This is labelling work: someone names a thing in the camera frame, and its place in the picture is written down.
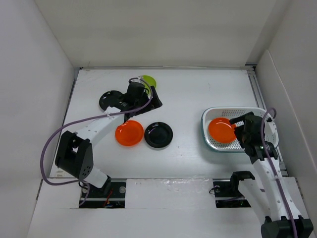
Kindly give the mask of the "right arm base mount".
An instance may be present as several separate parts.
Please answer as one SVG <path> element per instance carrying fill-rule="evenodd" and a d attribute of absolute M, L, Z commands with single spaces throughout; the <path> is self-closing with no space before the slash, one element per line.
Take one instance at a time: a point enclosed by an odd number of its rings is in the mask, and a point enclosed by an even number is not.
<path fill-rule="evenodd" d="M 249 171 L 233 172 L 230 178 L 213 178 L 209 194 L 214 195 L 216 208 L 250 208 L 250 204 L 238 190 L 240 181 L 255 179 Z"/>

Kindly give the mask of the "green plate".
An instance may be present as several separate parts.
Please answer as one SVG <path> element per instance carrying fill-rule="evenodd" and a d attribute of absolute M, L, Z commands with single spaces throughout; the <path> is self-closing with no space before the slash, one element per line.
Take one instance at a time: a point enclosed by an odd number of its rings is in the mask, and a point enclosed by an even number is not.
<path fill-rule="evenodd" d="M 141 78 L 146 82 L 145 86 L 154 86 L 156 88 L 156 80 L 149 75 L 142 75 Z"/>

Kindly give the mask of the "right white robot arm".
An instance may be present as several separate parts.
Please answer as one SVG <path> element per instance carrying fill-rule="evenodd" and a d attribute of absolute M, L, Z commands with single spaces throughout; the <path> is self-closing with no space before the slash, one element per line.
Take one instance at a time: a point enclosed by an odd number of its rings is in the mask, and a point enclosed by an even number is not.
<path fill-rule="evenodd" d="M 264 129 L 273 126 L 273 117 L 266 112 L 256 116 L 253 112 L 230 119 L 230 124 L 243 122 L 234 134 L 249 156 L 251 164 L 260 177 L 263 189 L 256 183 L 250 171 L 234 172 L 229 183 L 230 192 L 243 195 L 261 222 L 264 238 L 308 238 L 314 226 L 304 218 L 291 197 L 279 167 L 276 147 L 265 140 Z"/>

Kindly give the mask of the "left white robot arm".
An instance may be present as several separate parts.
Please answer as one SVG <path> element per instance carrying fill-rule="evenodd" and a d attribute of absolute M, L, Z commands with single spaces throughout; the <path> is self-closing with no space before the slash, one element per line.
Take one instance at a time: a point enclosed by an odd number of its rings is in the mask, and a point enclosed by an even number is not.
<path fill-rule="evenodd" d="M 79 181 L 87 182 L 103 197 L 110 192 L 111 177 L 95 166 L 93 148 L 130 118 L 159 108 L 162 102 L 154 86 L 132 78 L 126 93 L 107 91 L 100 97 L 99 106 L 104 111 L 101 118 L 76 132 L 67 130 L 61 135 L 55 165 Z"/>

